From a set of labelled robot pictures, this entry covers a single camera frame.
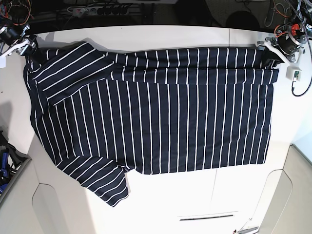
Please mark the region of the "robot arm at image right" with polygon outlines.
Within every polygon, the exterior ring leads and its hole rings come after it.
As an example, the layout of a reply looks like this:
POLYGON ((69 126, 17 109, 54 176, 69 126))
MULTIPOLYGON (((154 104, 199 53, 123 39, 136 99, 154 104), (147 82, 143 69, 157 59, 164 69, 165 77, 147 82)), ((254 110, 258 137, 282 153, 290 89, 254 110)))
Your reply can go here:
POLYGON ((288 0, 288 10, 282 16, 284 23, 275 27, 273 36, 258 41, 256 46, 264 48, 261 58, 265 67, 280 63, 296 66, 305 52, 304 46, 312 38, 312 2, 309 0, 288 0))

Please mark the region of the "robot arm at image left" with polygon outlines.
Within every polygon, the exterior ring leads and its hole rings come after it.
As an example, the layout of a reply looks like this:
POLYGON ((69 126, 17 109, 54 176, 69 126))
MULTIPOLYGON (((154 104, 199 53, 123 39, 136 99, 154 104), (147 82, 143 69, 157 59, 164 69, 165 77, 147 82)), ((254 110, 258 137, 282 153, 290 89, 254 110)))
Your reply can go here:
POLYGON ((37 36, 27 35, 28 21, 32 18, 30 0, 2 0, 0 2, 0 66, 14 52, 42 65, 47 61, 39 49, 37 36))

